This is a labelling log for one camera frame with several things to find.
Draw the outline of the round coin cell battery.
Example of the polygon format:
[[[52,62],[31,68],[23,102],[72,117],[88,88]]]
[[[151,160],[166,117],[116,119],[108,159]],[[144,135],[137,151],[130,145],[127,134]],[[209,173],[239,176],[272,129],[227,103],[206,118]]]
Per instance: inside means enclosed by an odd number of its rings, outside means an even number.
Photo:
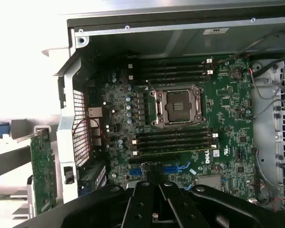
[[[232,68],[229,74],[232,80],[241,80],[242,79],[242,70],[240,68]]]

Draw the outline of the black RAM slot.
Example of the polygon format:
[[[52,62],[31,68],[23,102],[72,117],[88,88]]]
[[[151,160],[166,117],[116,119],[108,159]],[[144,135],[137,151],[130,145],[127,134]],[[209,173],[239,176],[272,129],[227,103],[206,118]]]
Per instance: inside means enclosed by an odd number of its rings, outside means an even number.
[[[165,75],[194,75],[194,76],[207,76],[212,75],[213,70],[205,71],[175,71],[175,72],[151,72],[151,73],[132,73],[129,76],[165,76]]]
[[[213,137],[196,137],[196,138],[169,138],[169,139],[149,139],[149,140],[132,140],[132,144],[140,143],[167,143],[167,142],[197,142],[197,141],[213,141],[216,138]]]
[[[129,83],[135,84],[145,84],[146,81],[153,84],[176,84],[176,83],[193,83],[193,82],[204,82],[210,81],[211,76],[192,76],[192,77],[184,77],[184,78],[176,78],[176,77],[167,77],[167,78],[150,78],[150,79],[142,79],[137,78],[135,80],[129,80]]]
[[[142,70],[142,71],[149,71],[149,70],[173,70],[173,69],[197,69],[197,70],[208,70],[212,69],[213,65],[173,65],[173,66],[137,66],[132,67],[129,70]]]
[[[136,137],[162,136],[162,135],[173,135],[173,134],[191,134],[191,133],[212,134],[212,133],[218,133],[218,131],[216,129],[182,129],[176,131],[137,133]]]
[[[140,145],[137,146],[138,149],[147,150],[147,149],[166,149],[166,148],[178,148],[178,147],[200,147],[200,146],[214,146],[216,143],[212,142],[201,142],[201,143],[188,143],[188,144],[168,144],[168,145]]]
[[[173,153],[185,153],[185,152],[204,152],[214,150],[213,148],[208,149],[195,149],[195,150],[181,150],[181,151],[172,151],[172,152],[153,152],[153,153],[141,153],[139,151],[133,151],[132,156],[153,156],[153,155],[166,155],[166,154],[173,154]]]
[[[129,64],[134,65],[168,65],[183,63],[213,63],[211,57],[180,57],[180,58],[161,58],[161,59],[134,59]]]

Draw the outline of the open PC case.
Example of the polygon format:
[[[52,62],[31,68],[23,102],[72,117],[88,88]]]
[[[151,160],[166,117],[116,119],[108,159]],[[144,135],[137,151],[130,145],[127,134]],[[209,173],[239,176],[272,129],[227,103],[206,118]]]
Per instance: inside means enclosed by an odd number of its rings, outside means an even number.
[[[225,56],[249,63],[255,196],[247,199],[285,213],[285,163],[277,159],[276,71],[285,61],[285,0],[233,6],[115,9],[66,20],[69,56],[57,72],[61,119],[57,144],[63,199],[109,184],[107,164],[95,157],[87,117],[87,88],[102,63],[128,59]]]

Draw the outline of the blue expansion slot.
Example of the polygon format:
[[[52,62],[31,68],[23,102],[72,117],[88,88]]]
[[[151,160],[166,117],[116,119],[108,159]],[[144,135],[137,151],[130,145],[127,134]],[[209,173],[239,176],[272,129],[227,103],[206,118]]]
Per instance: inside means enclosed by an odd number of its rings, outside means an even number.
[[[170,167],[164,167],[162,169],[162,172],[165,173],[165,174],[168,174],[168,173],[181,173],[182,172],[182,169],[180,168],[177,168],[176,166],[170,166]],[[142,175],[143,172],[141,169],[131,169],[128,171],[128,174],[129,175]]]

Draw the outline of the metal CPU socket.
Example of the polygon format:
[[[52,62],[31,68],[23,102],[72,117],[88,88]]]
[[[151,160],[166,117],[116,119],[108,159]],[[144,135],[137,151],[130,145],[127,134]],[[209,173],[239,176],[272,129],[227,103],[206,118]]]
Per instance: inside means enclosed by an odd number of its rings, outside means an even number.
[[[206,122],[201,95],[204,89],[197,85],[169,86],[154,89],[149,96],[154,99],[155,119],[151,125],[157,128],[197,126]]]

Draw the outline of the green motherboard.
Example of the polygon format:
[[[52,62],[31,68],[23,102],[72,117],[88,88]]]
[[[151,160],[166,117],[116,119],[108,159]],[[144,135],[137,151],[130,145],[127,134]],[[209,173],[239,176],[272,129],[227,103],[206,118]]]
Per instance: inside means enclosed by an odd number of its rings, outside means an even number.
[[[181,173],[168,173],[167,180],[180,184],[185,190],[197,185],[199,176],[219,174],[223,192],[247,200],[255,196],[254,176],[255,159],[252,154],[254,145],[252,100],[250,88],[249,63],[244,58],[226,60],[225,56],[205,56],[214,59],[213,63],[183,63],[168,65],[132,65],[133,59],[120,60],[110,65],[102,63],[87,88],[90,139],[96,158],[104,159],[107,164],[107,179],[128,188],[138,181],[141,175],[129,175],[131,169],[139,169],[141,164],[129,164],[133,151],[141,153],[172,152],[181,150],[208,149],[204,152],[185,152],[166,155],[179,155],[180,159],[170,161],[145,162],[154,166],[176,166]],[[137,78],[192,77],[194,75],[129,76],[134,73],[203,71],[197,69],[173,70],[129,70],[137,66],[173,65],[213,65],[214,73],[210,81],[176,84],[153,84],[155,89],[169,86],[196,85],[204,89],[201,95],[202,111],[206,122],[197,126],[180,128],[157,128],[151,125],[155,119],[154,99],[149,96],[147,83],[129,83]],[[232,68],[242,70],[241,80],[229,76]],[[176,131],[182,129],[216,129],[212,134],[173,134],[162,136],[136,137],[137,133]],[[132,144],[132,140],[213,137],[213,141],[197,142],[147,142]],[[166,149],[141,150],[140,145],[168,145],[209,142],[217,146],[178,147]]]

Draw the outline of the grey chipset heatsink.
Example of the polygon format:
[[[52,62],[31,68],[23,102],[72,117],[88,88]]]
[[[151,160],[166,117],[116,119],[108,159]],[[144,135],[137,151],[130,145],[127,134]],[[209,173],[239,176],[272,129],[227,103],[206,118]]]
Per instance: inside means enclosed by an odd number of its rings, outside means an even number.
[[[221,176],[219,174],[199,176],[197,184],[222,190]]]

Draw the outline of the CPU socket locking lever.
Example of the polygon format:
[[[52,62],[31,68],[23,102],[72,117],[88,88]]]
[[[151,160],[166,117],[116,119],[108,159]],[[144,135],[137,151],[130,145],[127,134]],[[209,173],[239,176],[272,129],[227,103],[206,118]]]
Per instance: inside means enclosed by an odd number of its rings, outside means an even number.
[[[150,83],[150,81],[149,81],[149,80],[145,80],[145,82],[147,83],[146,89],[148,89],[151,93],[156,93],[156,89],[155,89],[154,86]]]

